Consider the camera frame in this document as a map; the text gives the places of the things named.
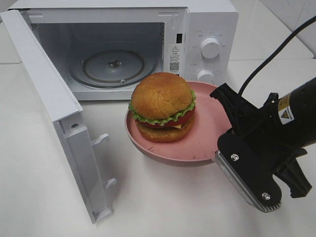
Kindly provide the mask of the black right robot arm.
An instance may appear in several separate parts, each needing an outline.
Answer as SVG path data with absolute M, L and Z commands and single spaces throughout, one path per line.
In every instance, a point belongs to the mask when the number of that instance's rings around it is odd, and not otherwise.
M 312 186 L 297 158 L 316 142 L 316 81 L 308 81 L 283 97 L 271 93 L 255 107 L 223 84 L 211 95 L 223 106 L 231 128 L 217 141 L 215 162 L 250 205 L 272 212 L 281 205 L 282 180 L 293 198 Z

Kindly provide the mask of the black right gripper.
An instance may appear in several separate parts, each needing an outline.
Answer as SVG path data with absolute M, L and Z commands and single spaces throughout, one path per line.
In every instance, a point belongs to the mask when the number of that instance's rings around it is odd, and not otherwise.
M 211 95 L 223 106 L 231 128 L 217 141 L 214 161 L 246 202 L 262 212 L 281 206 L 281 179 L 293 198 L 305 197 L 311 184 L 297 158 L 313 142 L 313 85 L 308 82 L 283 97 L 271 93 L 255 107 L 223 84 Z

